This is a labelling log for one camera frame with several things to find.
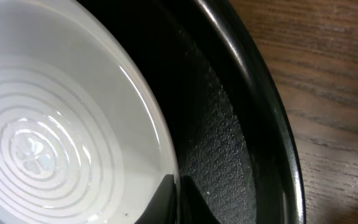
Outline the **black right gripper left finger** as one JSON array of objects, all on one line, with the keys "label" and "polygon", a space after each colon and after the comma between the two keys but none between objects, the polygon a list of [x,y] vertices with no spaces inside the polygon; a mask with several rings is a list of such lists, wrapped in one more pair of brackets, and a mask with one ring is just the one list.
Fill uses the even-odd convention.
[{"label": "black right gripper left finger", "polygon": [[177,190],[174,176],[162,179],[143,214],[135,224],[175,224],[177,216]]}]

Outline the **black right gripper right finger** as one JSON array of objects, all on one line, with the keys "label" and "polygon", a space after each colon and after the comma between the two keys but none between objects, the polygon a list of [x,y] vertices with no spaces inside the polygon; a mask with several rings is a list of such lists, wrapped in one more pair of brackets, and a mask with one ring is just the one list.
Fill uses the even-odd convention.
[{"label": "black right gripper right finger", "polygon": [[219,224],[190,176],[180,179],[180,223]]}]

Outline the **grey plate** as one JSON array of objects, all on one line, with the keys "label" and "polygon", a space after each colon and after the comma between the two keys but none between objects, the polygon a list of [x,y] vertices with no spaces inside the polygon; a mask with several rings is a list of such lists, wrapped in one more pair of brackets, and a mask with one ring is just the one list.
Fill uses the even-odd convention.
[{"label": "grey plate", "polygon": [[179,183],[158,104],[76,1],[0,1],[0,223],[135,223]]}]

